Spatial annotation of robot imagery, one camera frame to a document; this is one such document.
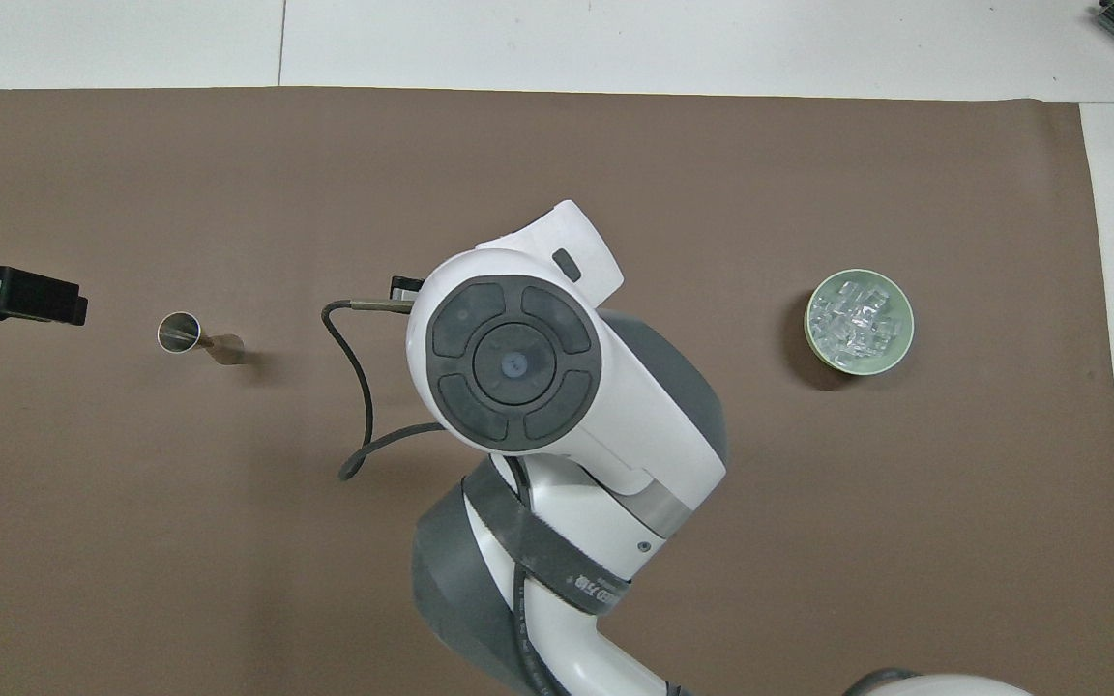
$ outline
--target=jigger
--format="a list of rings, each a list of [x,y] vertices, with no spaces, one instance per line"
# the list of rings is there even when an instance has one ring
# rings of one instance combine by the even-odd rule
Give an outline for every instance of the jigger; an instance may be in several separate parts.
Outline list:
[[[208,335],[201,329],[201,322],[188,312],[168,314],[157,325],[157,344],[167,353],[176,355],[190,349],[205,349],[217,364],[240,365],[244,361],[244,342],[237,335],[226,333]]]

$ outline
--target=gray button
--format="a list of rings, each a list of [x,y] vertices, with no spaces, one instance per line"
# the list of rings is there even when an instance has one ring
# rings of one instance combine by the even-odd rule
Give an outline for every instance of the gray button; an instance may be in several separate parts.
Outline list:
[[[473,371],[480,389],[494,401],[517,406],[538,400],[554,381],[556,354],[543,333],[508,323],[483,334],[476,345]]]
[[[447,357],[461,356],[476,330],[504,312],[505,294],[500,285],[490,282],[468,285],[451,296],[432,321],[432,352]]]
[[[489,440],[505,440],[505,415],[487,410],[476,396],[472,389],[467,383],[467,378],[460,374],[447,374],[437,380],[437,391],[441,393],[446,408],[443,413],[450,415],[459,430],[467,429],[476,435],[486,437]]]
[[[592,388],[592,374],[582,370],[567,371],[557,393],[545,405],[531,411],[522,419],[524,432],[531,440],[540,440],[571,427],[570,420],[583,411]]]
[[[587,334],[587,326],[571,310],[568,304],[556,296],[553,292],[529,287],[522,291],[522,312],[529,313],[549,325],[557,340],[560,341],[561,349],[567,353],[583,353],[592,347],[592,339]]]

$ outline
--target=bowl rim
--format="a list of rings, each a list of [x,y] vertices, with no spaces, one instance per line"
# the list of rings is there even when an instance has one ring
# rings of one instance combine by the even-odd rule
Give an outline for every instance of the bowl rim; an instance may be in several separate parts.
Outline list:
[[[831,360],[828,360],[828,357],[823,356],[823,353],[819,352],[819,349],[817,347],[817,345],[814,345],[814,340],[812,339],[812,336],[810,336],[810,305],[814,304],[814,296],[817,296],[819,294],[819,291],[823,290],[823,286],[825,286],[827,283],[831,282],[832,278],[834,278],[834,277],[837,277],[837,276],[839,276],[841,274],[848,274],[848,273],[870,274],[870,275],[876,276],[876,277],[881,277],[881,278],[883,278],[888,283],[891,283],[892,287],[895,287],[895,290],[897,290],[898,292],[900,292],[901,300],[905,301],[906,307],[910,310],[910,312],[909,312],[910,313],[909,340],[906,341],[905,349],[903,349],[903,351],[901,351],[901,354],[898,354],[897,360],[892,361],[889,364],[883,365],[883,367],[880,369],[880,370],[849,370],[849,369],[843,369],[843,366],[840,366],[840,365],[833,363]],[[819,357],[819,361],[822,362],[823,364],[830,366],[830,369],[838,370],[838,371],[843,371],[843,373],[846,373],[846,374],[852,374],[854,376],[872,376],[872,375],[876,375],[876,374],[885,373],[888,370],[895,369],[895,366],[897,366],[898,363],[900,363],[901,361],[903,361],[906,359],[906,356],[910,354],[910,347],[913,345],[913,335],[916,334],[916,332],[917,332],[917,320],[913,316],[913,304],[910,303],[910,296],[906,294],[906,290],[902,290],[902,287],[900,286],[900,283],[897,283],[897,282],[892,281],[891,277],[886,276],[885,274],[876,272],[874,269],[871,269],[871,268],[861,268],[861,267],[841,268],[839,272],[837,272],[834,274],[831,274],[830,276],[823,278],[823,281],[820,282],[817,286],[814,286],[814,290],[810,292],[810,296],[809,296],[808,301],[805,301],[805,312],[802,312],[802,333],[805,334],[805,343],[808,343],[808,345],[810,345],[810,352],[814,353],[814,355],[817,357]]]

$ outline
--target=white table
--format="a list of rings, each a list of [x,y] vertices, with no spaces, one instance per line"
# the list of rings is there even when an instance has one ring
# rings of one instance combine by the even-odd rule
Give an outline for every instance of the white table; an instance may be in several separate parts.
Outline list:
[[[0,88],[377,85],[1082,102],[1114,362],[1114,39],[1056,0],[0,0]]]

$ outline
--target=circular button pad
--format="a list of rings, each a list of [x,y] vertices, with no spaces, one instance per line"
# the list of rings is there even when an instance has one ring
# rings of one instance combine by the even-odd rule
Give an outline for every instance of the circular button pad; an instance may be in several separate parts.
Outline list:
[[[521,452],[566,435],[600,380],[600,345],[565,290],[527,276],[461,283],[429,322],[438,409],[461,435]]]

